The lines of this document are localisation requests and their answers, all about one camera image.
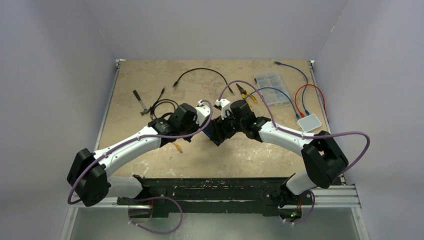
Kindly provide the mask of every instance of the white wall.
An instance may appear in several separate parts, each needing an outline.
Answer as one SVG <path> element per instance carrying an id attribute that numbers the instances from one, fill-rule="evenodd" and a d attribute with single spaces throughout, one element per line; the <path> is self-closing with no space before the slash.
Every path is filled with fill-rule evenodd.
<path id="1" fill-rule="evenodd" d="M 315 62 L 333 132 L 371 137 L 346 175 L 373 240 L 424 239 L 424 1 L 349 0 Z M 352 161 L 364 145 L 340 138 Z"/>
<path id="2" fill-rule="evenodd" d="M 86 0 L 119 59 L 315 59 L 347 0 Z"/>
<path id="3" fill-rule="evenodd" d="M 68 170 L 93 148 L 114 58 L 82 0 L 0 2 L 0 239 L 58 239 Z"/>

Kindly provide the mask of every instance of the yellow-handled pliers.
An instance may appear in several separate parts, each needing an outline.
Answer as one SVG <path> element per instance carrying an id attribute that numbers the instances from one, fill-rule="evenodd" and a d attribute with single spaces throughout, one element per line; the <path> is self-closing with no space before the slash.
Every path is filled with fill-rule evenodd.
<path id="1" fill-rule="evenodd" d="M 240 93 L 241 93 L 241 97 L 243 98 L 243 99 L 245 99 L 250 93 L 248 93 L 244 88 L 242 88 L 238 83 L 236 83 L 235 85 L 237 85 L 237 88 L 238 88 L 238 90 L 240 91 Z M 253 102 L 255 103 L 255 104 L 257 104 L 258 103 L 258 101 L 256 100 L 256 98 L 254 97 L 254 96 L 252 96 L 252 95 L 250 95 L 250 98 L 253 100 Z"/>

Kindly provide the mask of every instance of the wooden table surface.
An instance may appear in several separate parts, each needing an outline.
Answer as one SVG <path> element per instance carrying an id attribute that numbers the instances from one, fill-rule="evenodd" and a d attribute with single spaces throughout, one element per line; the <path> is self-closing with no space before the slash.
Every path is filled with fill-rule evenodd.
<path id="1" fill-rule="evenodd" d="M 312 76 L 306 60 L 279 60 L 301 69 L 312 83 Z M 185 71 L 193 68 L 211 68 L 225 76 L 228 82 L 244 80 L 254 84 L 255 73 L 278 71 L 286 85 L 290 97 L 294 100 L 299 87 L 306 80 L 298 71 L 287 66 L 276 65 L 273 60 L 126 60 L 121 67 L 113 90 L 99 149 L 119 142 L 148 124 L 149 115 L 141 116 L 143 110 L 132 91 L 137 90 L 143 103 L 151 106 L 166 87 L 163 99 L 172 99 L 177 103 L 196 106 L 201 99 L 212 103 L 219 97 L 225 86 L 224 80 L 208 70 L 195 70 L 180 80 L 178 87 L 173 83 Z M 240 84 L 248 92 L 252 89 Z M 233 102 L 241 99 L 235 84 L 231 86 L 235 95 L 228 90 L 223 98 Z M 251 104 L 256 116 L 269 117 L 260 100 Z M 327 130 L 321 105 L 313 87 L 308 87 L 304 96 L 305 105 L 310 113 L 316 114 L 322 126 L 315 133 Z M 275 121 L 283 126 L 299 130 L 297 119 L 290 103 L 270 107 Z M 162 104 L 156 109 L 156 115 L 173 111 L 170 104 Z M 214 109 L 213 118 L 219 116 Z M 173 144 L 167 144 L 150 151 L 127 163 L 114 173 L 115 176 L 129 177 L 133 174 L 148 178 L 228 178 L 228 177 L 288 177 L 305 169 L 300 156 L 279 146 L 260 143 L 248 139 L 243 133 L 237 133 L 219 147 L 215 146 L 204 133 L 199 133 L 188 143 L 182 139 L 176 141 L 182 148 L 179 153 Z"/>

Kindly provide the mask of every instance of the metal frame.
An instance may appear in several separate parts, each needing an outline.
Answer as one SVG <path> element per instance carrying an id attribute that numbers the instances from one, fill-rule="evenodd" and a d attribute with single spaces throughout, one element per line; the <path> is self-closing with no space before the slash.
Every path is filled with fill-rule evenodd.
<path id="1" fill-rule="evenodd" d="M 94 150 L 98 149 L 99 141 L 102 136 L 103 128 L 105 125 L 106 117 L 108 115 L 109 106 L 111 104 L 112 95 L 115 90 L 115 85 L 118 79 L 118 74 L 121 67 L 121 61 L 124 61 L 124 59 L 118 59 L 116 60 L 116 73 L 113 80 L 113 88 L 110 91 L 109 94 L 109 100 L 104 112 L 103 120 L 100 125 L 99 133 L 97 136 L 97 140 L 95 142 Z M 314 75 L 313 70 L 313 61 L 308 62 L 309 65 L 309 71 L 312 76 L 313 84 L 316 85 L 316 79 Z M 321 111 L 324 115 L 325 123 L 328 126 L 328 132 L 330 132 L 329 123 L 327 120 L 327 116 L 324 111 L 324 105 L 323 100 L 320 97 L 320 93 L 318 90 L 315 90 L 316 94 L 318 95 L 318 100 L 321 105 Z M 358 198 L 358 193 L 356 191 L 356 187 L 354 185 L 348 186 L 346 185 L 345 178 L 343 176 L 340 176 L 342 185 L 340 186 L 331 186 L 328 189 L 322 189 L 322 188 L 315 188 L 313 189 L 313 193 L 315 194 L 315 208 L 351 208 L 352 215 L 354 218 L 355 226 L 358 232 L 358 236 L 360 240 L 369 240 L 369 234 L 362 216 L 361 212 L 361 204 L 360 200 Z M 293 208 L 296 207 L 294 205 L 286 205 L 284 208 Z M 60 235 L 60 240 L 69 240 L 71 238 L 72 230 L 75 224 L 75 219 L 78 215 L 78 209 L 79 208 L 86 208 L 82 203 L 77 203 L 73 205 L 72 207 L 69 207 L 65 223 Z M 105 198 L 98 204 L 91 206 L 90 208 L 131 208 L 131 209 L 149 209 L 149 206 L 147 205 L 117 205 L 117 198 Z"/>

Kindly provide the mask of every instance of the wire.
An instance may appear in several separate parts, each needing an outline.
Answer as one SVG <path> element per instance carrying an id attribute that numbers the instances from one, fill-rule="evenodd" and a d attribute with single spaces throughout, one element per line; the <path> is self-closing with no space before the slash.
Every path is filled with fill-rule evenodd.
<path id="1" fill-rule="evenodd" d="M 312 192 L 312 190 L 308 190 L 308 191 L 310 192 L 310 195 L 312 197 L 312 205 L 310 206 L 309 211 L 299 221 L 294 221 L 291 224 L 300 224 L 301 222 L 305 221 L 311 215 L 312 210 L 314 210 L 314 207 L 315 207 L 315 194 Z"/>
<path id="2" fill-rule="evenodd" d="M 209 70 L 209 71 L 215 72 L 215 73 L 219 74 L 219 75 L 222 77 L 222 79 L 224 79 L 225 84 L 227 84 L 227 85 L 228 85 L 228 82 L 227 82 L 226 78 L 225 78 L 225 77 L 224 77 L 221 73 L 219 73 L 218 71 L 213 70 L 213 69 L 210 69 L 210 68 L 206 68 L 206 67 L 197 67 L 197 68 L 190 69 L 190 70 L 188 70 L 188 71 L 184 72 L 183 74 L 181 74 L 181 76 L 179 76 L 178 80 L 177 80 L 176 82 L 174 82 L 174 83 L 173 83 L 172 87 L 173 87 L 173 88 L 176 88 L 176 87 L 178 86 L 178 83 L 179 83 L 180 79 L 181 79 L 181 78 L 182 78 L 185 74 L 187 74 L 187 73 L 189 73 L 189 72 L 191 72 L 191 71 L 194 71 L 194 70 Z M 234 95 L 234 92 L 233 92 L 233 90 L 232 90 L 230 87 L 228 88 L 228 90 L 229 90 L 229 91 L 230 91 L 230 92 Z"/>
<path id="3" fill-rule="evenodd" d="M 150 118 L 152 118 L 152 116 L 154 116 L 155 119 L 157 119 L 158 117 L 155 115 L 155 110 L 158 106 L 162 105 L 162 104 L 166 104 L 169 103 L 173 106 L 173 110 L 175 111 L 178 107 L 178 103 L 172 99 L 168 99 L 168 98 L 164 98 L 161 100 L 157 100 L 150 108 Z"/>
<path id="4" fill-rule="evenodd" d="M 301 74 L 305 77 L 305 79 L 306 79 L 306 84 L 308 84 L 308 77 L 307 77 L 307 76 L 306 76 L 306 74 L 305 74 L 302 70 L 300 70 L 299 68 L 297 68 L 297 67 L 295 67 L 295 66 L 292 66 L 292 65 L 288 65 L 288 64 L 285 64 L 285 63 L 279 62 L 279 61 L 274 61 L 274 63 L 275 63 L 275 64 L 277 64 L 277 65 L 283 65 L 283 66 L 286 66 L 286 67 L 289 67 L 289 68 L 292 68 L 292 69 L 296 69 L 297 71 L 299 71 L 299 73 L 301 73 Z M 306 107 L 305 107 L 305 101 L 304 101 L 305 91 L 306 91 L 306 88 L 305 88 L 305 89 L 303 90 L 303 92 L 302 92 L 302 105 L 303 105 L 303 109 L 305 109 L 306 114 L 307 114 L 307 115 L 309 115 L 309 111 L 308 111 L 308 110 L 306 110 Z"/>
<path id="5" fill-rule="evenodd" d="M 226 88 L 229 86 L 229 85 L 231 85 L 231 84 L 234 84 L 234 83 L 244 83 L 244 84 L 247 84 L 247 85 L 249 85 L 249 86 L 251 86 L 252 88 L 253 88 L 253 90 L 255 90 L 256 92 L 258 91 L 252 84 L 250 84 L 249 82 L 247 82 L 247 81 L 243 81 L 243 80 L 235 80 L 235 81 L 231 81 L 230 83 L 228 83 L 228 85 L 227 86 L 225 86 L 225 88 L 222 90 L 222 92 L 221 92 L 221 94 L 219 95 L 219 98 L 218 98 L 218 101 L 220 101 L 221 100 L 221 98 L 223 97 L 223 94 L 224 94 L 224 91 L 226 90 Z M 331 139 L 331 138 L 336 138 L 336 137 L 342 137 L 342 136 L 348 136 L 348 135 L 361 135 L 361 136 L 364 136 L 365 137 L 365 139 L 366 139 L 366 143 L 365 143 L 365 146 L 364 146 L 364 148 L 363 148 L 363 150 L 362 150 L 362 152 L 358 155 L 358 157 L 349 165 L 349 166 L 347 166 L 345 169 L 344 169 L 344 171 L 343 172 L 341 172 L 342 174 L 343 173 L 345 173 L 347 170 L 349 170 L 349 169 L 351 169 L 363 156 L 364 156 L 364 154 L 365 154 L 365 152 L 368 150 L 368 148 L 370 147 L 370 142 L 371 142 L 371 140 L 370 140 L 370 137 L 366 134 L 366 133 L 364 133 L 364 132 L 361 132 L 361 131 L 346 131 L 346 132 L 340 132 L 340 133 L 333 133 L 333 134 L 328 134 L 328 135 L 320 135 L 320 136 L 305 136 L 305 135 L 303 135 L 303 134 L 300 134 L 300 133 L 297 133 L 297 132 L 294 132 L 294 131 L 290 131 L 290 130 L 287 130 L 287 129 L 284 129 L 284 128 L 281 128 L 281 127 L 279 127 L 277 124 L 276 124 L 276 121 L 275 121 L 275 119 L 274 119 L 274 115 L 273 115 L 273 113 L 271 112 L 271 109 L 270 109 L 270 107 L 268 106 L 268 104 L 267 104 L 267 102 L 265 101 L 265 99 L 264 99 L 264 96 L 262 96 L 262 94 L 260 93 L 260 92 L 258 92 L 257 93 L 258 95 L 259 95 L 259 97 L 262 99 L 262 102 L 265 104 L 265 107 L 266 107 L 266 109 L 268 110 L 268 113 L 269 113 L 269 116 L 271 117 L 271 122 L 272 122 L 272 125 L 276 128 L 276 129 L 278 129 L 278 130 L 280 130 L 280 131 L 282 131 L 282 132 L 284 132 L 284 133 L 287 133 L 287 134 L 291 134 L 291 135 L 293 135 L 293 136 L 296 136 L 296 137 L 299 137 L 299 138 L 302 138 L 302 139 Z"/>
<path id="6" fill-rule="evenodd" d="M 171 233 L 175 232 L 181 226 L 181 224 L 183 223 L 183 209 L 181 208 L 181 206 L 178 204 L 177 201 L 175 201 L 174 199 L 172 199 L 170 197 L 167 197 L 167 196 L 154 196 L 154 197 L 149 197 L 149 198 L 145 198 L 145 199 L 131 199 L 131 198 L 126 197 L 126 199 L 132 200 L 132 201 L 135 201 L 135 202 L 144 202 L 144 201 L 155 200 L 155 199 L 166 199 L 166 200 L 169 200 L 169 201 L 173 202 L 177 206 L 177 208 L 179 210 L 179 213 L 180 213 L 180 216 L 181 216 L 179 218 L 178 224 L 173 229 L 171 229 L 169 231 L 156 231 L 156 230 L 152 230 L 150 228 L 147 228 L 145 226 L 139 225 L 138 223 L 136 223 L 135 221 L 133 221 L 133 219 L 130 216 L 130 209 L 128 209 L 129 224 L 131 223 L 131 224 L 133 224 L 136 227 L 139 227 L 141 229 L 144 229 L 144 230 L 146 230 L 148 232 L 151 232 L 153 234 L 166 235 L 166 234 L 171 234 Z"/>
<path id="7" fill-rule="evenodd" d="M 181 136 L 146 134 L 146 135 L 142 135 L 142 136 L 139 136 L 139 137 L 130 138 L 130 139 L 116 145 L 115 147 L 112 147 L 110 150 L 106 151 L 105 154 L 99 156 L 96 160 L 94 160 L 92 163 L 90 163 L 90 165 L 88 165 L 87 168 L 85 168 L 84 171 L 81 172 L 81 174 L 78 176 L 78 178 L 75 180 L 75 182 L 72 185 L 72 188 L 71 188 L 69 195 L 67 197 L 67 203 L 69 205 L 73 205 L 73 204 L 79 203 L 81 201 L 81 199 L 77 199 L 77 200 L 72 201 L 72 195 L 74 194 L 75 189 L 77 188 L 78 184 L 80 184 L 83 177 L 90 171 L 90 169 L 92 167 L 94 167 L 94 165 L 96 165 L 100 160 L 104 159 L 105 156 L 110 155 L 111 153 L 113 153 L 117 149 L 122 148 L 123 146 L 126 146 L 126 145 L 128 145 L 132 142 L 139 141 L 139 140 L 144 139 L 144 138 L 184 139 L 184 138 L 192 137 L 192 136 L 202 132 L 209 125 L 209 123 L 212 120 L 213 105 L 208 100 L 201 100 L 201 103 L 207 103 L 209 105 L 210 114 L 209 114 L 209 117 L 207 118 L 206 123 L 201 128 L 199 128 L 197 131 L 190 133 L 190 134 L 181 135 Z"/>
<path id="8" fill-rule="evenodd" d="M 301 117 L 299 116 L 299 114 L 298 114 L 298 112 L 296 111 L 296 108 L 295 108 L 295 105 L 293 104 L 293 102 L 292 102 L 292 100 L 290 99 L 290 97 L 285 93 L 285 92 L 283 92 L 283 91 L 281 91 L 280 89 L 278 89 L 278 88 L 275 88 L 275 87 L 269 87 L 269 86 L 266 86 L 266 87 L 261 87 L 261 88 L 259 88 L 258 89 L 258 91 L 261 91 L 262 89 L 273 89 L 273 90 L 275 90 L 275 91 L 278 91 L 278 92 L 280 92 L 280 93 L 282 93 L 282 94 L 284 94 L 284 96 L 290 101 L 290 103 L 291 103 L 291 106 L 293 107 L 293 111 L 294 111 L 294 114 L 296 114 L 296 118 L 297 119 L 300 119 Z M 247 95 L 245 98 L 244 98 L 244 100 L 246 100 L 250 95 L 252 95 L 252 94 L 254 94 L 254 93 L 256 93 L 256 91 L 253 91 L 253 92 L 251 92 L 251 94 L 249 94 L 249 95 Z"/>
<path id="9" fill-rule="evenodd" d="M 302 118 L 304 118 L 305 117 L 305 115 L 299 110 L 299 107 L 298 107 L 298 101 L 296 100 L 297 99 L 297 97 L 298 97 L 298 92 L 302 89 L 302 88 L 305 88 L 306 89 L 306 86 L 312 86 L 312 87 L 314 87 L 314 88 L 316 88 L 316 89 L 318 89 L 318 91 L 319 91 L 319 93 L 321 94 L 321 96 L 322 96 L 322 105 L 324 105 L 324 112 L 325 112 L 325 114 L 327 114 L 327 108 L 326 108 L 326 100 L 324 99 L 324 94 L 323 94 L 323 92 L 321 91 L 321 89 L 319 88 L 319 87 L 317 87 L 317 86 L 315 86 L 314 84 L 305 84 L 305 85 L 303 85 L 303 86 L 301 86 L 297 91 L 296 91 L 296 94 L 294 95 L 294 104 L 296 105 L 296 109 L 297 109 L 297 111 L 299 111 L 299 113 L 300 113 L 300 115 L 302 116 Z"/>

